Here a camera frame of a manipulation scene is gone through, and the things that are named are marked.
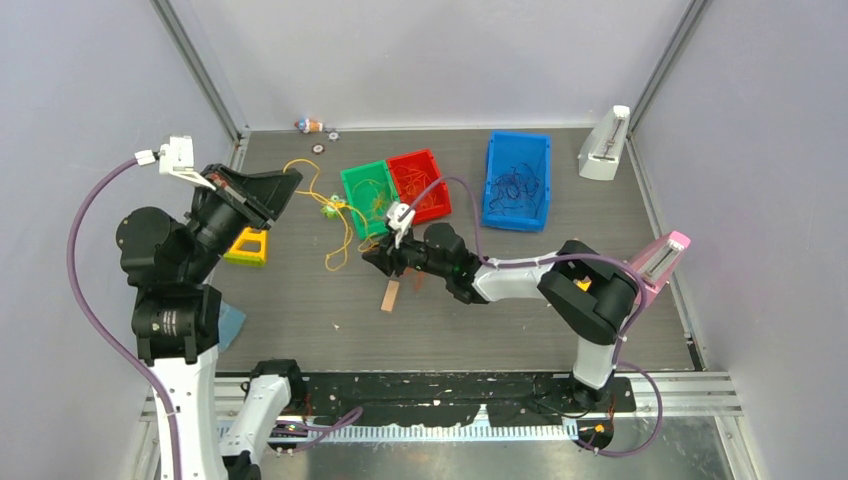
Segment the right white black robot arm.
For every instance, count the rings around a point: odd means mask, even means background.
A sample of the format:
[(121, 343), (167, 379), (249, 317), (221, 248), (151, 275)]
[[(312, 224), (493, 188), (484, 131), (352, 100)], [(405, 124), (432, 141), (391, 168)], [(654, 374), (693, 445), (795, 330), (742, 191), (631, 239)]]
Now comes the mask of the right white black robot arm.
[(570, 392), (574, 403), (589, 411), (610, 398), (625, 332), (642, 312), (640, 300), (647, 292), (630, 264), (602, 256), (579, 240), (546, 255), (499, 260), (470, 250), (447, 223), (428, 226), (422, 239), (392, 231), (362, 257), (388, 277), (408, 270), (440, 277), (464, 304), (546, 301), (577, 335)]

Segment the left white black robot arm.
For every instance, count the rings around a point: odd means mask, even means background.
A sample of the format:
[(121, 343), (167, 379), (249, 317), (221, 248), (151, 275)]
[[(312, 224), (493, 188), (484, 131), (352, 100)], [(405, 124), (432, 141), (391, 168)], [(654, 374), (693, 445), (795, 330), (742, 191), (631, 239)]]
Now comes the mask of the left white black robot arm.
[(208, 277), (245, 229), (273, 226), (303, 177), (295, 169), (242, 174), (220, 164), (202, 175), (184, 221), (142, 207), (117, 228), (120, 266), (137, 291), (131, 328), (139, 359), (159, 383), (162, 477), (258, 479), (278, 417), (298, 412), (307, 389), (296, 361), (262, 361), (234, 423), (219, 432), (222, 295)]

